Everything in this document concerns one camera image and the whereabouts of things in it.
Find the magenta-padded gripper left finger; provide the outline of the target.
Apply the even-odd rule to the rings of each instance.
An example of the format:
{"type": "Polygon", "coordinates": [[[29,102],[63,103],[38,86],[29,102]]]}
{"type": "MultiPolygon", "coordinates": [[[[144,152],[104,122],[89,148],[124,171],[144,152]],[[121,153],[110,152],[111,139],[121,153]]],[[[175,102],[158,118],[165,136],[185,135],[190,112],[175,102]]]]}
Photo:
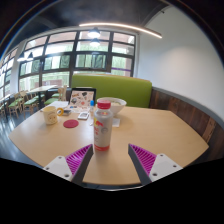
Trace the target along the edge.
{"type": "Polygon", "coordinates": [[[44,167],[44,170],[76,185],[81,185],[92,156],[93,145],[89,144],[66,157],[57,156],[44,167]]]}

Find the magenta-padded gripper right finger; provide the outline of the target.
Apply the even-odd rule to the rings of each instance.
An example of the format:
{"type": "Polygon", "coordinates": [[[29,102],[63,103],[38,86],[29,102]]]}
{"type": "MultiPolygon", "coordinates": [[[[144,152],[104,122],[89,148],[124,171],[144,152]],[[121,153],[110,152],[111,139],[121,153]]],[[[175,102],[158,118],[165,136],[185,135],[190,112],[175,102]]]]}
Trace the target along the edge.
{"type": "Polygon", "coordinates": [[[165,154],[155,155],[134,144],[128,145],[128,154],[143,186],[182,169],[165,154]]]}

